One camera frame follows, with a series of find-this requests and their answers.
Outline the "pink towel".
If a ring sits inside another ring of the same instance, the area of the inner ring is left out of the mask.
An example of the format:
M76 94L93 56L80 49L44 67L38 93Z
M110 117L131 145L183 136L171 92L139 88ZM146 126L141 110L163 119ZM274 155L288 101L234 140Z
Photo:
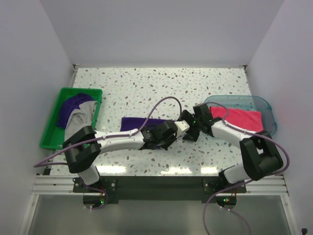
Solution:
M229 114L224 119L228 123L249 131L260 132L264 129L260 112L233 108L227 110Z

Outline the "grey white towel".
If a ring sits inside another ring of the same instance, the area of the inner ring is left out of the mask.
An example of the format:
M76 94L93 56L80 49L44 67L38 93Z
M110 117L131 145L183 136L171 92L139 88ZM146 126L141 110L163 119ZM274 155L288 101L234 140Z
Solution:
M71 112L65 128L65 141L83 127L92 124L96 107L97 101L87 101Z

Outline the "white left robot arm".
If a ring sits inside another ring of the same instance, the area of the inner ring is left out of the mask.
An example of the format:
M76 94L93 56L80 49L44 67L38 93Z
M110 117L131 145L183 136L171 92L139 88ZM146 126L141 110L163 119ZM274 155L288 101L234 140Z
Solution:
M179 122L172 120L155 127L115 133L98 133L85 126L63 143L63 150L70 173L81 177L90 192L97 192L102 186L93 164L98 155L119 150L168 149L182 133Z

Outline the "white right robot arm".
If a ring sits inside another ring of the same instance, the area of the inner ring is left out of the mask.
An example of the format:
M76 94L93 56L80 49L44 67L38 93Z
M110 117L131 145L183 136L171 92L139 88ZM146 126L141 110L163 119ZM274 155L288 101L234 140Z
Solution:
M197 141L200 132L203 132L223 139L241 151L242 163L219 173L218 187L221 191L229 192L241 181L258 181L283 167L283 159L269 132L253 132L229 123L225 120L229 115L228 109L222 117L213 117L207 104L196 105L193 110L193 114L184 110L179 117L179 121L189 125L185 140Z

